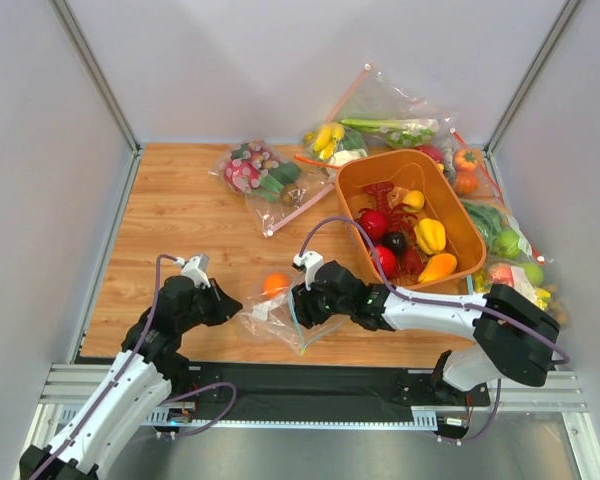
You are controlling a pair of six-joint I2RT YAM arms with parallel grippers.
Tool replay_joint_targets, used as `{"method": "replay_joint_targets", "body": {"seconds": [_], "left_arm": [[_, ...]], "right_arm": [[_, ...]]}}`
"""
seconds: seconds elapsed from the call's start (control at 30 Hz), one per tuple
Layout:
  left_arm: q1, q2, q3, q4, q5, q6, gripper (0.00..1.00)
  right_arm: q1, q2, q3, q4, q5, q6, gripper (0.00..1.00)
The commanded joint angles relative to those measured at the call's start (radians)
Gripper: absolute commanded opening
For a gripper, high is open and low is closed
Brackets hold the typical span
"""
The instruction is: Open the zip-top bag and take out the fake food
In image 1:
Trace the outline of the clear blue zip bag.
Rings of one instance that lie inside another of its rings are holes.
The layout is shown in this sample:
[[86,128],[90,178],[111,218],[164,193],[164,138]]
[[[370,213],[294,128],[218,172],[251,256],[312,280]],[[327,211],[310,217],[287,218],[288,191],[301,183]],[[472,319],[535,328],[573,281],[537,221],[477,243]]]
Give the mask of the clear blue zip bag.
[[[284,293],[267,299],[262,293],[262,282],[274,272],[288,274],[291,284]],[[243,301],[243,309],[237,314],[237,319],[252,338],[284,343],[295,354],[303,356],[310,346],[340,328],[345,321],[342,315],[331,317],[324,324],[311,329],[298,323],[291,300],[291,288],[299,285],[302,278],[291,267],[270,268],[257,278],[255,286]]]

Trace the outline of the orange toy orange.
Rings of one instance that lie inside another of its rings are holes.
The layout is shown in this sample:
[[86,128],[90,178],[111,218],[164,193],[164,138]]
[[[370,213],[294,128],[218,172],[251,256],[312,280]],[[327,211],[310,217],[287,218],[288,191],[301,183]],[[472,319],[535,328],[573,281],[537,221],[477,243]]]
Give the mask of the orange toy orange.
[[267,299],[275,298],[284,293],[291,284],[291,278],[283,272],[274,272],[267,275],[262,282],[262,293]]

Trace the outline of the red toy apple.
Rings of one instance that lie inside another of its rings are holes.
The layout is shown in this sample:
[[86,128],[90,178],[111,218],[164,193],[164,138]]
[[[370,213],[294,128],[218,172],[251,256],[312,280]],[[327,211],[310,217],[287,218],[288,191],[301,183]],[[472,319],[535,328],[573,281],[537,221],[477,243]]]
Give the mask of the red toy apple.
[[399,276],[399,263],[396,255],[387,247],[376,245],[374,250],[378,256],[383,273],[388,279]]

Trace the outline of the dark toy plum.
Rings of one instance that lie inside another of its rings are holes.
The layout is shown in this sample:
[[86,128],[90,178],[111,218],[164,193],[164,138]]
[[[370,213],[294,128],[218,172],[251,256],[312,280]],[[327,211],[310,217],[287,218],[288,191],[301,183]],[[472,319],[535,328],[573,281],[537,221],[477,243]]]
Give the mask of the dark toy plum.
[[396,256],[402,255],[408,248],[408,241],[400,231],[385,233],[381,238],[381,244]]

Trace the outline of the red toy tomato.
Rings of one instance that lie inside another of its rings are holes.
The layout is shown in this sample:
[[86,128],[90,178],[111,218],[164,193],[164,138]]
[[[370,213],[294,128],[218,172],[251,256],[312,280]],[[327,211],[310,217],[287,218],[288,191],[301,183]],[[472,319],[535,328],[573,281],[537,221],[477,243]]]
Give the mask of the red toy tomato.
[[357,222],[372,241],[379,241],[388,232],[389,221],[382,212],[362,209],[359,213]]

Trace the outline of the yellow toy bell pepper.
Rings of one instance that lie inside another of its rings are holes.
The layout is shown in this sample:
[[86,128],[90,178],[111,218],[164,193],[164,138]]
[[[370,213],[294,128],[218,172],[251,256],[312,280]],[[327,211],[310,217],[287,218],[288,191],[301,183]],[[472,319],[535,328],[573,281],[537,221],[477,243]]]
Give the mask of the yellow toy bell pepper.
[[446,230],[440,221],[423,218],[414,227],[414,232],[417,244],[425,254],[436,255],[446,248]]

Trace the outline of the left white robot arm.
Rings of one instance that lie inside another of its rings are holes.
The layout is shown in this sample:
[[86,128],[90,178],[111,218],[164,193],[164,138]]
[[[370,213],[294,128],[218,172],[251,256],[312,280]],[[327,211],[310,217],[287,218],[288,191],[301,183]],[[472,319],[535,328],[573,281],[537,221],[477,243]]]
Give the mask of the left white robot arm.
[[215,280],[197,284],[177,275],[159,282],[152,305],[127,332],[105,378],[72,420],[46,446],[29,446],[19,460],[23,479],[102,479],[146,417],[164,403],[182,403],[211,390],[200,387],[179,354],[183,335],[218,326],[242,304]]

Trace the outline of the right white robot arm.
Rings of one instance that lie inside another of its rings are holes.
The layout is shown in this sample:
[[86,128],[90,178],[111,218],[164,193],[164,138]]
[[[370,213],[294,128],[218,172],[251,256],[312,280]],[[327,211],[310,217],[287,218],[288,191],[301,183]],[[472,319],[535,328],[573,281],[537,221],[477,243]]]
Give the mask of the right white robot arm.
[[486,294],[419,293],[386,283],[365,283],[336,261],[307,252],[293,267],[303,280],[292,289],[290,311],[307,329],[333,316],[369,331],[426,330],[473,341],[473,347],[441,355],[434,379],[467,392],[502,378],[542,387],[559,352],[560,326],[515,289],[496,285]]

